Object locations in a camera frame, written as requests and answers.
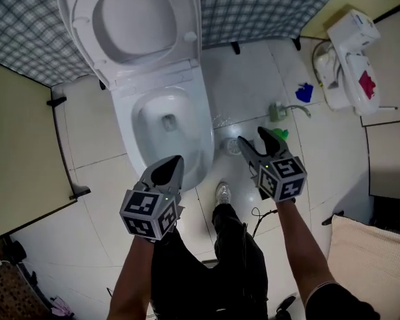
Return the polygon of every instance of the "person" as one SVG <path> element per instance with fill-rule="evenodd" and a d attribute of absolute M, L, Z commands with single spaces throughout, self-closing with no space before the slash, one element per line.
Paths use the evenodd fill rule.
<path fill-rule="evenodd" d="M 206 268 L 187 250 L 176 228 L 155 244 L 135 237 L 108 320 L 144 320 L 149 302 L 159 320 L 268 319 L 263 253 L 232 208 L 228 184 L 219 184 L 216 200 L 212 222 L 218 264 Z M 379 319 L 372 306 L 335 281 L 294 202 L 276 205 L 306 319 Z"/>

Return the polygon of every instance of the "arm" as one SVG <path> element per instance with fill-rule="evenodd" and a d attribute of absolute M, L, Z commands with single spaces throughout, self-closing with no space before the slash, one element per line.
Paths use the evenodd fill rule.
<path fill-rule="evenodd" d="M 107 320 L 145 320 L 153 252 L 154 244 L 135 236 L 115 285 Z"/>
<path fill-rule="evenodd" d="M 302 302 L 306 306 L 308 296 L 316 287 L 335 280 L 324 254 L 294 202 L 284 201 L 276 205 L 283 228 L 287 258 Z"/>

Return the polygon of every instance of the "cable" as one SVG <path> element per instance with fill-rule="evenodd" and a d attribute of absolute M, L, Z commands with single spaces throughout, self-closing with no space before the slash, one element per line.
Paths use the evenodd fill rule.
<path fill-rule="evenodd" d="M 253 213 L 253 210 L 255 210 L 255 209 L 258 210 L 258 214 L 257 215 Z M 253 216 L 259 217 L 258 223 L 256 223 L 255 230 L 253 230 L 253 234 L 252 234 L 252 238 L 255 238 L 256 230 L 258 230 L 258 226 L 259 226 L 259 224 L 261 224 L 262 220 L 264 218 L 266 218 L 266 216 L 268 216 L 268 215 L 270 215 L 272 213 L 277 213 L 277 209 L 276 210 L 270 210 L 267 213 L 265 213 L 264 215 L 262 215 L 260 210 L 257 207 L 254 207 L 252 209 L 251 213 L 252 213 Z"/>

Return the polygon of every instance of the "yellow wall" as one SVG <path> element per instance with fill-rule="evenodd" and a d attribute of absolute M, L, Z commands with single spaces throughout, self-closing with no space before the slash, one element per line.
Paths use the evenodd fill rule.
<path fill-rule="evenodd" d="M 329 2 L 304 26 L 304 37 L 328 38 L 326 29 L 351 8 L 364 12 L 375 19 L 400 5 L 400 0 L 329 0 Z"/>
<path fill-rule="evenodd" d="M 0 66 L 0 235 L 69 204 L 51 90 Z"/>

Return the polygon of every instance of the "door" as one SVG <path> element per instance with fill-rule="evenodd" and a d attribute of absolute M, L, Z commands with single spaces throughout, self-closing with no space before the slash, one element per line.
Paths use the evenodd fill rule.
<path fill-rule="evenodd" d="M 0 235 L 68 204 L 50 88 L 0 66 Z"/>

